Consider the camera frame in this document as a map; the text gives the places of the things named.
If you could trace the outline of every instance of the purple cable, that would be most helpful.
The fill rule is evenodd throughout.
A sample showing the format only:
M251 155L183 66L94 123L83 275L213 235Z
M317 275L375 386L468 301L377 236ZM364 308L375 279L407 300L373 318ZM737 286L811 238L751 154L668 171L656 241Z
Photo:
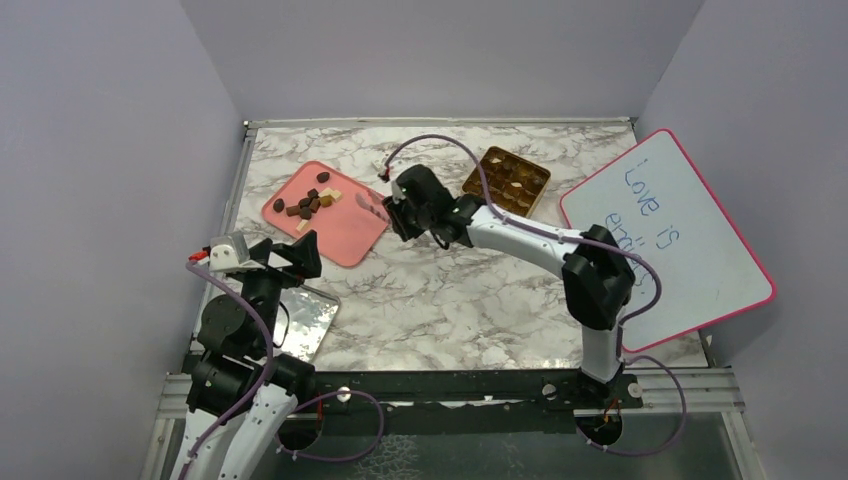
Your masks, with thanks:
M686 428L686 415L687 415L686 396L683 394L683 386L680 385L680 381L677 379L677 377L674 375L674 373L671 371L670 368L666 367L665 365L662 364L662 362L660 362L656 358L651 357L649 355L639 355L637 357L633 357L631 360L629 360L627 362L627 365L632 365L633 363L635 363L639 360L650 360L651 362L656 363L658 367L665 370L665 373L667 373L668 376L671 377L671 381L673 381L674 386L677 387L677 393L680 394L680 407L682 409L682 413L680 414L681 415L680 423L677 425L677 430L674 431L674 433L671 435L671 437L669 437L668 440L665 441L665 443L663 443L659 447L656 447L652 450L645 450L644 452L628 452L628 451L625 451L625 450L616 450L614 448L609 448L609 447L605 447L603 445L599 445L599 444L593 442L592 440L590 440L589 437L587 437L586 434L583 433L583 430L580 430L579 428L577 429L577 433L579 433L583 438L586 439L586 444L588 444L588 445L590 445L590 446L592 446L592 447L594 447L598 450L601 450L604 453L609 453L609 454L612 454L612 455L618 455L618 456L621 456L621 457L647 457L647 456L650 456L650 455L656 455L657 453L660 453L660 452L666 450L667 448L673 446L675 443L680 441L680 438L683 436L683 430Z
M250 387L250 390L248 390L243 397L241 397L236 403L234 403L229 410L221 414L221 416L218 417L217 420L215 420L215 423L210 425L209 428L207 428L203 433L200 434L199 437L197 437L197 441L194 442L194 446L192 446L191 449L188 451L188 458L191 460L183 464L183 468L182 470L180 470L180 476L178 477L179 480L185 480L186 476L188 475L188 470L189 468L191 468L191 461L193 461L194 458L197 456L197 451L200 450L200 447L203 445L203 442L205 442L206 439L209 438L210 435L212 435L212 432L214 432L215 429L226 423L226 421L229 420L230 417L233 416L233 414L235 414L245 403L249 402L250 399L252 399L253 396L256 395L256 391L259 390L259 387L261 387L265 383L265 381L271 377L271 373L274 370L274 362L272 361L274 359L274 339L271 337L271 332L268 330L268 327L265 325L265 322L262 321L262 317L259 315L256 309L254 309L250 305L250 303L247 302L247 300L241 298L241 295L236 293L235 290L230 288L226 283L212 276L212 274L210 274L206 270L199 268L196 263L197 262L193 261L186 263L186 269L189 272L211 283L212 285L215 285L216 287L221 289L221 291L229 295L233 300L236 301L236 303L239 304L241 308L243 308L247 312L248 315L250 315L250 318L252 318L253 321L256 322L256 326L259 327L259 331L262 332L262 337L265 339L266 359L265 366L262 367L262 372L259 374L259 378L256 379L256 383L254 383L253 386Z
M314 405L315 403L320 402L322 400L326 400L328 398L337 397L339 395L346 395L346 394L358 395L360 397L364 397L369 402L373 403L375 407L377 407L377 415L380 417L380 426L377 428L376 438L374 438L374 441L371 443L371 445L368 446L368 448L366 448L365 450L363 450L363 451L361 451L357 454L348 455L347 457L322 457L320 455L312 455L312 454L309 454L309 453L302 453L300 451L289 450L288 448L283 446L283 442L280 441L279 435L276 435L274 438L277 439L277 443L280 445L278 453L280 451L283 451L283 452L288 453L289 455L294 456L295 458L300 457L300 458L306 458L308 460L317 460L319 462L328 462L328 463L343 463L343 462L352 462L354 460L359 460L360 458L362 458L362 457L368 455L369 453L373 452L374 449L377 448L377 446L380 444L380 440L383 439L383 431L385 430L385 427L386 427L386 416L383 414L383 408L380 407L380 402L378 402L376 398L374 398L373 396L371 396L371 395L369 395L365 392L360 392L359 390L349 390L347 392L342 392L342 393L340 393L340 392L325 393L323 395L319 395L319 396L313 398L312 400L310 400L306 403L299 405L294 410L294 412L292 412L292 413L299 412L299 411L303 410L304 408L309 407L311 405Z
M528 232L533 233L535 235L539 235L541 237L548 238L548 239L551 239L551 240L556 240L558 242L560 241L560 237L558 237L558 236L556 236L556 235L554 235L550 232L547 232L547 231L542 230L540 228L536 228L533 225L528 225L526 223L523 223L523 222L520 222L520 221L517 221L517 220L513 220L511 217L509 217L509 218L505 217L504 214L495 207L495 202L492 201L492 196L489 193L489 182L486 180L486 172L483 171L483 166L480 164L480 160L477 159L477 156L474 155L474 152L472 152L470 148L468 148L467 146L465 146L465 144L463 144L462 142L460 142L459 140L457 140L455 138L448 137L447 135L441 135L441 134L438 134L438 133L427 133L427 134L424 134L424 135L419 135L417 137L410 138L409 140L401 143L397 148L395 148L395 150L392 153L389 154L388 158L386 158L386 161L383 164L386 167L386 175L388 175L389 164L392 163L392 160L395 159L395 157L397 156L398 153L400 153L401 150L403 150L404 148L406 148L407 146L409 146L412 143L419 142L421 140L427 140L427 139L444 140L446 142L450 142L450 143L456 145L457 147L461 148L466 154L468 154L469 157L471 157L471 160L474 161L474 165L477 166L477 171L480 172L480 183L482 184L482 187L483 187L483 196L486 198L486 205L489 207L489 210L492 211L492 214L494 216L496 216L497 218L499 218L500 220L504 221L505 223L507 223L509 225L516 226L516 227L518 227L522 230L528 231ZM648 264L648 262L643 260L642 257L640 257L639 255L636 255L635 253L627 252L625 250L622 250L618 247L614 247L612 245L607 245L606 243L603 243L603 242L590 240L588 238L564 237L563 240L565 240L567 242L571 242L571 243L591 245L593 247L600 248L600 249L606 250L608 252L613 252L613 253L616 253L616 254L621 255L623 257L627 257L627 258L633 260L634 262L638 263L639 265L642 265L643 267L645 267L645 270L647 270L648 273L651 274L651 278L653 278L654 284L656 284L656 286L657 286L657 288L654 292L654 298L652 298L651 301L648 302L644 307L639 308L637 310L634 310L633 312L628 313L625 316L623 316L621 318L621 320L619 321L619 325L623 325L624 322L630 320L631 318L647 312L648 310L653 308L654 305L657 304L657 302L660 301L660 296L662 295L662 283L660 283L660 277L657 274L656 270L654 270L654 267L650 266Z

